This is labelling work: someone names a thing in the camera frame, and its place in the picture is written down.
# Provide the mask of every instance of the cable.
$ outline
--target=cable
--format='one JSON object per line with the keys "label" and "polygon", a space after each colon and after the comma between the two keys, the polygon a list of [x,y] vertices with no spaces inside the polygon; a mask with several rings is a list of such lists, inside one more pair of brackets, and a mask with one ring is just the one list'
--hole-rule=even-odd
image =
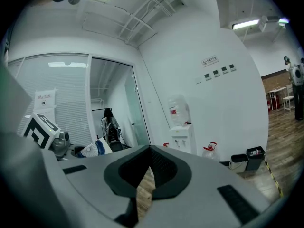
{"label": "cable", "polygon": [[158,96],[158,93],[157,93],[157,91],[156,91],[155,85],[154,85],[153,80],[152,80],[152,78],[151,78],[151,75],[150,75],[150,73],[149,73],[149,70],[148,70],[148,67],[147,67],[147,65],[146,65],[146,62],[145,62],[145,61],[144,61],[144,59],[143,59],[143,56],[142,56],[142,60],[143,60],[144,65],[146,66],[146,69],[147,69],[148,75],[149,75],[149,77],[150,77],[150,79],[151,79],[151,82],[152,82],[152,84],[153,84],[153,87],[154,87],[154,90],[155,90],[155,92],[156,92],[157,98],[158,98],[158,100],[159,100],[159,102],[160,102],[160,104],[161,104],[161,108],[162,108],[163,114],[165,115],[165,118],[166,118],[166,121],[167,121],[168,127],[169,127],[169,129],[170,129],[170,125],[169,125],[169,122],[168,122],[167,116],[166,116],[166,114],[165,114],[165,111],[164,111],[164,109],[163,109],[163,106],[162,106],[162,103],[161,103],[160,97]]}
{"label": "cable", "polygon": [[124,137],[123,137],[123,135],[122,135],[122,132],[120,132],[119,134],[120,134],[121,138],[123,139],[124,144],[125,144],[125,145],[128,145],[127,142],[124,140]]}
{"label": "cable", "polygon": [[[253,5],[254,5],[254,1],[255,0],[252,0],[252,2],[251,2],[251,11],[250,11],[250,18],[251,18],[251,16],[252,16],[252,11],[253,11]],[[246,38],[246,35],[247,35],[247,32],[248,32],[248,29],[249,29],[249,27],[247,27],[247,29],[246,29],[246,32],[245,32],[245,35],[244,35],[244,38],[243,38],[243,43],[244,43],[244,41],[245,41],[245,38]]]}

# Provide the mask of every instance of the yellow black tape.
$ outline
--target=yellow black tape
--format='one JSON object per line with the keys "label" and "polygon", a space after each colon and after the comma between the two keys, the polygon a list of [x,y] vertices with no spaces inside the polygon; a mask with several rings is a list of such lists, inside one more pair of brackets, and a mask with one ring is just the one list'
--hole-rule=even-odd
{"label": "yellow black tape", "polygon": [[272,179],[275,181],[275,185],[276,185],[276,187],[277,187],[277,189],[278,189],[278,191],[279,191],[279,193],[280,193],[280,196],[283,197],[283,192],[282,192],[282,189],[281,189],[280,186],[279,186],[279,183],[276,181],[274,175],[272,174],[271,169],[270,169],[270,167],[269,167],[267,161],[264,160],[264,162],[265,162],[265,165],[266,165],[267,169],[269,170],[269,173],[270,173]]}

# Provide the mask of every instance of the table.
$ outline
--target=table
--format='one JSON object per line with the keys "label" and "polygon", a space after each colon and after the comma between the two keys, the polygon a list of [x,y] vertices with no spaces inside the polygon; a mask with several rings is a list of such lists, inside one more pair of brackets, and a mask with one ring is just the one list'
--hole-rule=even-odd
{"label": "table", "polygon": [[277,106],[277,102],[276,102],[276,93],[277,93],[277,92],[280,92],[280,91],[282,91],[282,90],[285,90],[285,89],[286,89],[286,87],[282,87],[282,88],[274,89],[274,90],[271,90],[271,91],[268,92],[268,93],[269,93],[269,96],[270,96],[270,102],[271,102],[271,109],[272,109],[272,110],[274,109],[274,107],[273,107],[273,105],[272,105],[272,99],[275,99],[275,105]]}

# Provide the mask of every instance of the trash can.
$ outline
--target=trash can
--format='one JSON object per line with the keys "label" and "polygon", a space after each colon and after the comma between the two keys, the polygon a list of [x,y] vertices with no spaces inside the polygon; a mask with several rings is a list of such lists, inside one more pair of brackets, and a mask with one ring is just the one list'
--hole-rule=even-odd
{"label": "trash can", "polygon": [[265,151],[261,146],[258,146],[252,149],[247,149],[246,154],[249,158],[246,170],[256,171],[265,159]]}
{"label": "trash can", "polygon": [[235,173],[244,172],[248,163],[248,156],[246,154],[235,154],[231,156],[229,169]]}

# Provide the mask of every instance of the black trash bin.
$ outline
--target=black trash bin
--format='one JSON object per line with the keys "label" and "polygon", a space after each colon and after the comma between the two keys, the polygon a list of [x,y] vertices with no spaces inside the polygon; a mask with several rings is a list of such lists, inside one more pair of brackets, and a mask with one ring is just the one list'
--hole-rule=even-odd
{"label": "black trash bin", "polygon": [[[258,150],[259,153],[256,155],[250,156],[250,153],[254,150]],[[252,149],[247,149],[246,154],[249,158],[246,170],[247,171],[256,171],[260,167],[262,161],[265,159],[265,151],[263,150],[263,148],[261,146],[258,146],[258,147],[252,148]]]}

